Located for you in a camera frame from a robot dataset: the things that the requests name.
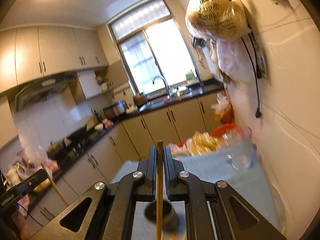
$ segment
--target silver screw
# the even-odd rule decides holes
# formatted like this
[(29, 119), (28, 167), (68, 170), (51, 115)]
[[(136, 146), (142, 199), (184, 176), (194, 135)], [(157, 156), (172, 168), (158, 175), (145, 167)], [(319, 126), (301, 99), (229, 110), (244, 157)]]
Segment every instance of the silver screw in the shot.
[(135, 171), (132, 174), (132, 176), (135, 177), (135, 178), (141, 178), (143, 176), (143, 173), (141, 171)]
[(223, 180), (218, 181), (217, 185), (218, 185), (218, 187), (220, 187), (220, 188), (225, 188), (225, 187), (228, 186), (228, 184), (227, 184), (225, 181), (223, 181)]
[(187, 178), (187, 177), (189, 177), (189, 172), (187, 172), (187, 171), (181, 171), (181, 172), (179, 173), (179, 175), (180, 175), (180, 177), (182, 177), (182, 178)]
[(97, 189), (97, 190), (103, 189), (105, 185), (106, 185), (106, 184), (104, 184), (103, 182), (97, 182), (97, 183), (94, 185), (94, 188)]

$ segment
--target black cable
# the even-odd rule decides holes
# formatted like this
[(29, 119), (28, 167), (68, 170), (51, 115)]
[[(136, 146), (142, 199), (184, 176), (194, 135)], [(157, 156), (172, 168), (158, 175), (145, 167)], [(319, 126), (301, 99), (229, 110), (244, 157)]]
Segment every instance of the black cable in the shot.
[(259, 65), (258, 65), (257, 51), (256, 51), (256, 47), (255, 47), (255, 45), (254, 45), (254, 43), (253, 43), (251, 34), (252, 34), (252, 33), (249, 33), (248, 36), (249, 36), (249, 39), (250, 39), (251, 44), (252, 44), (252, 47), (253, 47), (254, 57), (255, 57), (255, 59), (256, 59), (256, 71), (257, 71), (256, 74), (257, 74), (257, 78), (260, 79), (260, 78), (262, 78), (262, 74), (261, 74), (261, 70), (260, 70)]
[(37, 220), (35, 220), (35, 219), (30, 215), (30, 213), (28, 213), (28, 210), (26, 210), (23, 206), (21, 206), (21, 207), (26, 211), (26, 213), (27, 213), (37, 224), (39, 224), (40, 226), (43, 227), (43, 225), (41, 225)]
[(243, 44), (244, 44), (244, 46), (245, 46), (245, 49), (247, 50), (247, 53), (248, 53), (249, 58), (250, 58), (250, 60), (251, 60), (252, 68), (253, 68), (253, 71), (254, 71), (254, 79), (255, 79), (255, 81), (256, 81), (257, 98), (258, 98), (258, 108), (257, 108), (257, 111), (256, 111), (255, 116), (256, 116), (256, 118), (260, 118), (262, 114), (261, 114), (261, 111), (260, 111), (260, 99), (259, 99), (259, 89), (258, 89), (257, 73), (256, 73), (256, 70), (255, 70), (255, 68), (254, 68), (253, 60), (252, 60), (252, 57), (251, 57), (250, 52), (249, 52), (249, 50), (248, 50), (248, 47), (247, 47), (247, 45), (245, 44), (244, 39), (243, 39), (242, 37), (241, 37), (241, 40), (242, 40), (242, 42), (243, 42)]

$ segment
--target faucet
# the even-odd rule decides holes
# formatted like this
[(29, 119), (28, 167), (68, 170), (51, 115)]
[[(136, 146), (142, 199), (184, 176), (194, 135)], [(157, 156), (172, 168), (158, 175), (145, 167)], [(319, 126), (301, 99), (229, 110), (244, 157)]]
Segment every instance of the faucet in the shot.
[(164, 85), (165, 85), (165, 88), (167, 89), (167, 91), (169, 91), (168, 83), (167, 83), (167, 81), (165, 80), (165, 78), (164, 78), (163, 76), (159, 76), (159, 75), (158, 75), (158, 76), (155, 76), (155, 77), (153, 78), (153, 80), (152, 80), (152, 83), (155, 84), (155, 80), (158, 79), (158, 78), (160, 78), (160, 79), (163, 80)]

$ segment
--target black countertop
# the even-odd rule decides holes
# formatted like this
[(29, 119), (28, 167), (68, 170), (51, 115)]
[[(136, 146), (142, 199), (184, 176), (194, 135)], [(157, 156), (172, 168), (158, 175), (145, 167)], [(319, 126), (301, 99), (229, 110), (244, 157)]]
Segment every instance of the black countertop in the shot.
[[(103, 131), (94, 131), (91, 130), (90, 137), (92, 139), (92, 142), (86, 147), (84, 148), (84, 150), (82, 152), (78, 152), (77, 153), (77, 157), (73, 158), (72, 160), (70, 160), (69, 162), (65, 162), (60, 164), (59, 169), (53, 174), (53, 180), (55, 182), (57, 182), (65, 173), (68, 172), (69, 169), (72, 168), (72, 166), (74, 166), (80, 159), (82, 156), (86, 155), (86, 153), (88, 151), (90, 151), (90, 149), (99, 141), (101, 140), (106, 134), (108, 134), (109, 131), (111, 131), (114, 127), (116, 127), (119, 123), (121, 123), (121, 121), (142, 115), (142, 114), (146, 114), (152, 111), (156, 111), (158, 109), (164, 108), (164, 107), (168, 107), (171, 105), (175, 105), (184, 101), (188, 101), (194, 98), (198, 98), (204, 95), (208, 95), (208, 94), (212, 94), (212, 93), (216, 93), (219, 91), (222, 91), (223, 88), (223, 84), (217, 80), (209, 80), (204, 82), (204, 87), (200, 87), (199, 84), (190, 86), (192, 89), (192, 94), (181, 98), (179, 100), (175, 100), (175, 101), (171, 101), (171, 102), (166, 102), (166, 103), (161, 103), (161, 104), (156, 104), (154, 106), (149, 106), (148, 108), (144, 108), (141, 107), (139, 110), (131, 113), (131, 114), (125, 114), (120, 116), (117, 120), (113, 121), (113, 126), (108, 127), (107, 129), (104, 129)], [(45, 196), (45, 194), (50, 190), (51, 186), (47, 187), (46, 189), (44, 189), (43, 191), (39, 192), (39, 193), (35, 193), (35, 192), (31, 192), (29, 193), (29, 197), (30, 197), (30, 205), (29, 205), (29, 212), (31, 212), (36, 205), (39, 203), (39, 201)]]

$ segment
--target black pan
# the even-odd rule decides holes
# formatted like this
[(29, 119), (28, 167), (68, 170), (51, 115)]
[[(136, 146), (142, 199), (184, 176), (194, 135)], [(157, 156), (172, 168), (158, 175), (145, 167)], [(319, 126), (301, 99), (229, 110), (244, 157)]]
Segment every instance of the black pan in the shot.
[(74, 141), (81, 141), (87, 138), (87, 136), (88, 136), (87, 125), (85, 125), (79, 128), (78, 130), (76, 130), (75, 132), (73, 132), (72, 134), (68, 135), (67, 138), (72, 142), (74, 142)]

